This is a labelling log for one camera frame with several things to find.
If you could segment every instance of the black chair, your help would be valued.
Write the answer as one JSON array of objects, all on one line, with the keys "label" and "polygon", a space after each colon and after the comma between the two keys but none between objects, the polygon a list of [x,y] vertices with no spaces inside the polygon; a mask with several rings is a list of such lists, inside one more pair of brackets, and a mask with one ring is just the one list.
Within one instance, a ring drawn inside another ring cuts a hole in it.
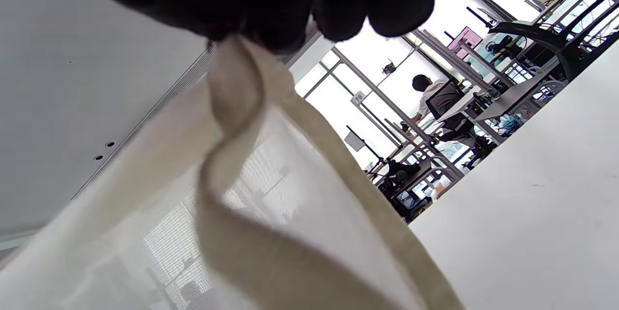
[{"label": "black chair", "polygon": [[[458,85],[455,82],[450,80],[449,83],[446,83],[429,99],[427,99],[426,105],[432,113],[432,116],[438,120],[462,97],[464,97],[464,92],[458,88]],[[446,132],[442,136],[438,137],[438,139],[442,142],[456,141],[459,138],[464,137],[475,139],[475,146],[471,149],[473,151],[473,158],[467,165],[469,169],[472,168],[472,164],[476,160],[485,158],[495,147],[494,145],[489,145],[486,139],[477,136],[473,132],[474,126],[475,125],[468,118],[466,118],[464,114],[458,113],[455,116],[445,120],[442,125],[443,128],[452,131]]]},{"label": "black chair", "polygon": [[617,39],[619,39],[619,32],[615,32],[610,35],[599,46],[594,48],[591,52],[581,48],[585,38],[590,35],[590,32],[602,22],[608,15],[619,7],[619,1],[610,6],[601,15],[599,15],[590,25],[588,25],[582,32],[576,34],[573,39],[568,39],[568,35],[573,34],[574,28],[581,23],[581,21],[591,13],[597,6],[602,4],[605,0],[596,0],[589,8],[582,12],[574,19],[566,28],[564,28],[558,34],[553,32],[552,29],[545,30],[540,28],[539,24],[528,25],[519,23],[498,23],[494,28],[491,28],[488,33],[506,33],[522,35],[522,37],[533,39],[536,43],[542,47],[547,48],[553,54],[557,55],[559,62],[565,70],[565,76],[568,81],[573,81],[575,77],[582,73],[595,59],[603,54]]}]

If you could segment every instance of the white shirt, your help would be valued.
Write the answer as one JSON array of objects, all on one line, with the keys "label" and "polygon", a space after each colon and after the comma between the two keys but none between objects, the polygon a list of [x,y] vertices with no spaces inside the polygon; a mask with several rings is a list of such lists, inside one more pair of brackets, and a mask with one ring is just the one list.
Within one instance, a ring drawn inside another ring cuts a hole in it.
[{"label": "white shirt", "polygon": [[449,79],[447,79],[447,77],[436,78],[432,85],[424,91],[422,98],[419,100],[419,110],[417,111],[417,113],[422,115],[422,118],[427,116],[429,113],[426,101],[447,83],[449,83]]}]

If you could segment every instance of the table surface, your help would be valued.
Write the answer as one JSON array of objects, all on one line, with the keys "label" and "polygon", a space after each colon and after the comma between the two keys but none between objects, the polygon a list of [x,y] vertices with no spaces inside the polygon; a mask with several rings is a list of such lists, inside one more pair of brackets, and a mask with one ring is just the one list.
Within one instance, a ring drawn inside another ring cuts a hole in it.
[{"label": "table surface", "polygon": [[518,104],[522,103],[523,99],[527,98],[535,88],[540,84],[542,79],[546,78],[553,68],[559,64],[559,60],[555,57],[550,59],[543,67],[543,73],[536,74],[533,78],[523,81],[518,85],[510,87],[504,94],[501,95],[495,102],[484,110],[477,118],[475,122],[481,122],[489,118],[497,118],[503,114],[509,113]]},{"label": "table surface", "polygon": [[466,308],[617,308],[617,59],[614,45],[411,223]]}]

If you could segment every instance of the ceiling panel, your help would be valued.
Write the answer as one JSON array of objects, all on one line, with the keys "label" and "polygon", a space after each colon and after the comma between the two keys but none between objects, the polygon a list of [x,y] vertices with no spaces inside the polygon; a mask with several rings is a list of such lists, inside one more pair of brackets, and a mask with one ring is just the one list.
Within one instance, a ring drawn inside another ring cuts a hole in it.
[{"label": "ceiling panel", "polygon": [[111,0],[0,0],[0,236],[51,220],[203,49]]}]

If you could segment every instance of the canvas bag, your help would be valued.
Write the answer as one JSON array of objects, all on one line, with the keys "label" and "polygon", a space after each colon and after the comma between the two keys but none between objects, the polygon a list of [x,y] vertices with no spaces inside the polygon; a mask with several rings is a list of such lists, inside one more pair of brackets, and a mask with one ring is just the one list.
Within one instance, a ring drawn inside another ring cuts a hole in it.
[{"label": "canvas bag", "polygon": [[0,303],[462,308],[286,68],[236,36],[219,45],[205,78],[7,259]]}]

